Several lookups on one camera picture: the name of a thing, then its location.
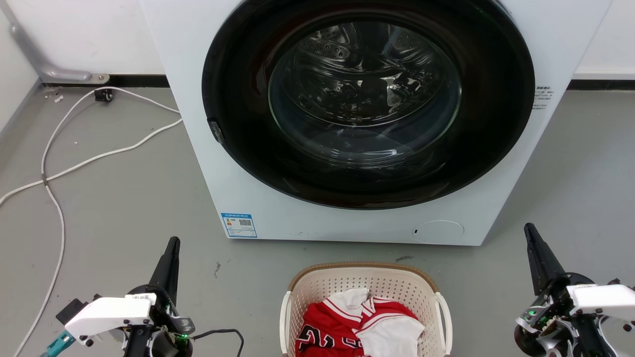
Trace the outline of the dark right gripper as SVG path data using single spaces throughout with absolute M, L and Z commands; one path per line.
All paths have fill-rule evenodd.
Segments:
M 533 223 L 524 234 L 536 299 L 515 321 L 517 347 L 529 357 L 607 357 L 606 287 L 566 273 Z

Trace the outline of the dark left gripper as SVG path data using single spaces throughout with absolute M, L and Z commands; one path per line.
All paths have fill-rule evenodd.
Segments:
M 191 357 L 195 330 L 190 318 L 176 310 L 181 240 L 170 237 L 149 284 L 129 291 L 128 298 L 156 298 L 149 317 L 138 324 L 125 323 L 125 357 Z

